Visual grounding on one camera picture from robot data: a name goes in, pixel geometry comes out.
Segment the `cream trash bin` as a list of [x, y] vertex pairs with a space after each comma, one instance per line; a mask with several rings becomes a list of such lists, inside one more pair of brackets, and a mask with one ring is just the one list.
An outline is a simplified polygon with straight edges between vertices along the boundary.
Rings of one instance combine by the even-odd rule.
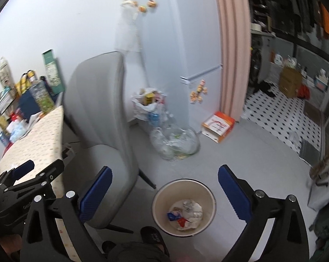
[[193, 179], [174, 180], [155, 195], [151, 207], [156, 225], [174, 237], [192, 237], [212, 223], [216, 200], [211, 190]]

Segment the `white refrigerator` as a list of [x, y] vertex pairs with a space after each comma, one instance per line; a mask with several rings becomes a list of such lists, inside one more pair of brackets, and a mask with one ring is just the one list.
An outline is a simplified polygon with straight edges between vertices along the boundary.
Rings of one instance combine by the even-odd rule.
[[200, 131], [218, 111], [221, 39], [217, 0], [136, 0], [149, 84], [166, 95], [166, 106], [182, 128]]

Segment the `large tea bottle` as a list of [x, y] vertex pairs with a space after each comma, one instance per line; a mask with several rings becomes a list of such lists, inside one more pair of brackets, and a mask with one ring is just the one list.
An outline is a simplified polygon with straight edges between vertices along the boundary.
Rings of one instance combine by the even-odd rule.
[[29, 91], [41, 112], [48, 114], [55, 109], [55, 104], [45, 87], [44, 81], [34, 80]]

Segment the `navy lunch bag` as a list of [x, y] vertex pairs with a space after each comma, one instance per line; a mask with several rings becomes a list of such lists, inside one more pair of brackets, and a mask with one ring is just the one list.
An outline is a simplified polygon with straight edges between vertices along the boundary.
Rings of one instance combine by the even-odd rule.
[[39, 80], [34, 70], [25, 72], [19, 81], [18, 91], [21, 93], [19, 97], [19, 109], [25, 119], [29, 119], [31, 115], [41, 112], [39, 106], [32, 97], [29, 88], [34, 80]]

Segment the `white bag of recyclables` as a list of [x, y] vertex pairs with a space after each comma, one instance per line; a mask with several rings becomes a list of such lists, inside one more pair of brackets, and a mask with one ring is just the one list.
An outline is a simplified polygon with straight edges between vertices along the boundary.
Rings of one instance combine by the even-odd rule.
[[131, 96], [133, 115], [152, 127], [161, 127], [168, 119], [166, 95], [155, 88], [142, 88]]

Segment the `green tall box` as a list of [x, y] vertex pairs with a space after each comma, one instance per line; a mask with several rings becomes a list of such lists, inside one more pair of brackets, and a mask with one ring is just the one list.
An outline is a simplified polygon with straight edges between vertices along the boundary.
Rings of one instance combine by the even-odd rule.
[[46, 76], [50, 88], [52, 88], [52, 91], [55, 95], [62, 93], [64, 91], [64, 85], [60, 77], [60, 72], [54, 57], [53, 50], [44, 52], [42, 57], [44, 60]]

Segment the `floral cream tablecloth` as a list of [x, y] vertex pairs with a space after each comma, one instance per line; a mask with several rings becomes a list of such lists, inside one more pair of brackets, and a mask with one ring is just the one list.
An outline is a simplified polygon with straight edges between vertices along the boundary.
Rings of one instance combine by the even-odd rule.
[[[34, 178], [56, 159], [62, 159], [63, 114], [63, 107], [59, 106], [39, 120], [26, 137], [14, 143], [0, 160], [0, 175], [27, 160], [32, 160], [35, 164], [34, 170], [18, 180], [19, 184]], [[65, 194], [63, 176], [57, 177], [51, 185], [56, 197], [63, 197]], [[55, 221], [69, 258], [73, 261], [81, 261], [62, 219], [55, 219]], [[0, 244], [7, 255], [20, 250], [21, 242], [22, 239], [19, 235], [7, 235], [7, 237], [0, 238]]]

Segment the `white tote bag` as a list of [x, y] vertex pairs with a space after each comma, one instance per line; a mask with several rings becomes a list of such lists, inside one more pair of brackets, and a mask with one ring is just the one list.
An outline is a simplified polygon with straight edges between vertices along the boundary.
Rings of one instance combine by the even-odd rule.
[[3, 88], [9, 88], [11, 91], [14, 91], [14, 94], [16, 93], [12, 71], [4, 57], [0, 58], [0, 84]]

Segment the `clear plastic trash bag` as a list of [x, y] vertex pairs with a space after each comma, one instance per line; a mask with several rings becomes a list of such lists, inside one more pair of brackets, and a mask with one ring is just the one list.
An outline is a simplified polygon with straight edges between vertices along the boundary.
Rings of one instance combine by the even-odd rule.
[[198, 152], [200, 142], [191, 129], [178, 127], [154, 128], [150, 133], [150, 142], [165, 160], [173, 160]]

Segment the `brown cardboard box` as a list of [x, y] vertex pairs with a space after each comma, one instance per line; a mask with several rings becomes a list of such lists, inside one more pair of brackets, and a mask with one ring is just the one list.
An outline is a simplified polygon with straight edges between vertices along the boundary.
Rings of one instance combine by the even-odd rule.
[[303, 77], [299, 71], [284, 67], [279, 78], [279, 91], [287, 98], [296, 98], [302, 82]]

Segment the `blue tissue pack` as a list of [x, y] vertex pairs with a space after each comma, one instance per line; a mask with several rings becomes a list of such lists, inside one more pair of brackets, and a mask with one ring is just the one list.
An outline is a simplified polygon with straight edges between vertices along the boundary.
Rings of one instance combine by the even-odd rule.
[[11, 143], [15, 143], [19, 140], [23, 135], [25, 135], [27, 131], [28, 124], [25, 120], [15, 120], [12, 121], [8, 127], [7, 131], [10, 134], [9, 140]]

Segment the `red snack wrapper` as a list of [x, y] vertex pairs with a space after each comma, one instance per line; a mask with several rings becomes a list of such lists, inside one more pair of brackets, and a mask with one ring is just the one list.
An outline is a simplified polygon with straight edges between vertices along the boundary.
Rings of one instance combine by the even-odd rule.
[[180, 209], [175, 209], [167, 213], [167, 217], [170, 222], [177, 222], [178, 226], [181, 228], [185, 227], [185, 224], [188, 222], [182, 215], [182, 211]]

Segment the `person's black shoe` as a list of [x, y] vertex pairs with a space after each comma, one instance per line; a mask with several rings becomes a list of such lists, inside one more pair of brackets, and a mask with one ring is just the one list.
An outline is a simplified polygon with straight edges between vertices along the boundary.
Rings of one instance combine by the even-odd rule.
[[165, 255], [170, 257], [168, 248], [164, 242], [163, 237], [159, 230], [153, 226], [144, 226], [140, 230], [140, 235], [143, 243], [154, 245], [159, 248]]

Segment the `grey upholstered chair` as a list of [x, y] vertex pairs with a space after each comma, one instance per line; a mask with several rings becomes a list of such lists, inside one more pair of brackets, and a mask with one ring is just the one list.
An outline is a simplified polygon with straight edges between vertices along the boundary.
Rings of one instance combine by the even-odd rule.
[[138, 178], [155, 184], [139, 168], [130, 143], [123, 104], [124, 56], [103, 53], [87, 59], [73, 72], [63, 97], [64, 119], [80, 141], [80, 150], [62, 174], [65, 191], [82, 190], [103, 167], [112, 183], [87, 224], [119, 233], [131, 230], [111, 224]]

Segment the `orange white cardboard box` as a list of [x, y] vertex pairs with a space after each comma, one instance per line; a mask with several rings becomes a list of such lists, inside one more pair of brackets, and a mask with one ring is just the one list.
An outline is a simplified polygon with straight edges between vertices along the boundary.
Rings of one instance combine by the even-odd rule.
[[234, 125], [235, 120], [232, 117], [217, 111], [202, 123], [201, 133], [215, 143], [220, 143], [231, 132]]

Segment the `white tissue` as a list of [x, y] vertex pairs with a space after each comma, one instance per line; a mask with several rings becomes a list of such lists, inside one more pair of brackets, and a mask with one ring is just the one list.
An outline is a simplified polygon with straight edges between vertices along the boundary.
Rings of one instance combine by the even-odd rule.
[[190, 223], [199, 223], [203, 218], [203, 207], [192, 199], [181, 200], [181, 211]]

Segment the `pink curtain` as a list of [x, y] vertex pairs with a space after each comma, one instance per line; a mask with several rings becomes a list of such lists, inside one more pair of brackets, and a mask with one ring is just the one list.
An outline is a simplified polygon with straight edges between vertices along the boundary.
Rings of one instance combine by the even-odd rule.
[[217, 0], [220, 20], [222, 84], [220, 111], [239, 122], [243, 113], [250, 66], [248, 0]]

